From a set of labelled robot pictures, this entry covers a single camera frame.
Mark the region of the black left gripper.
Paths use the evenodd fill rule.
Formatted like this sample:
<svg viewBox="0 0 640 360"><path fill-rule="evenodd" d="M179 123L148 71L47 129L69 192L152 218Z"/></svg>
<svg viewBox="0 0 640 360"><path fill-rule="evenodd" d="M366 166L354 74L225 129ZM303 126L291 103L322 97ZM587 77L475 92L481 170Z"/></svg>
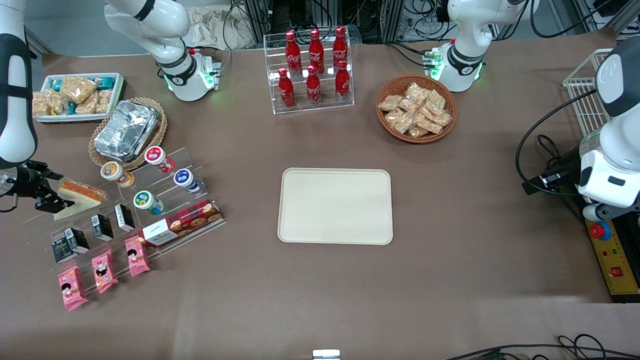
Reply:
<svg viewBox="0 0 640 360"><path fill-rule="evenodd" d="M581 157L579 147L574 146L560 156L554 156L549 162L549 170L524 180L522 189L530 196L544 193L578 193L581 176Z"/></svg>

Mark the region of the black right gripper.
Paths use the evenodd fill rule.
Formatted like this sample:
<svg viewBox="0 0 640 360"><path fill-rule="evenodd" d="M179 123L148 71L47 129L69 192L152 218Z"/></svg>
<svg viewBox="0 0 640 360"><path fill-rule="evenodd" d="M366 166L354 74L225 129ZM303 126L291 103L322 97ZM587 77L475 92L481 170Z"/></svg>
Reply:
<svg viewBox="0 0 640 360"><path fill-rule="evenodd" d="M47 179L59 182L64 176L52 171L46 162L28 161L27 166L10 168L10 196L35 199L35 209L49 214L58 214L75 202L65 200L56 193L49 193Z"/></svg>

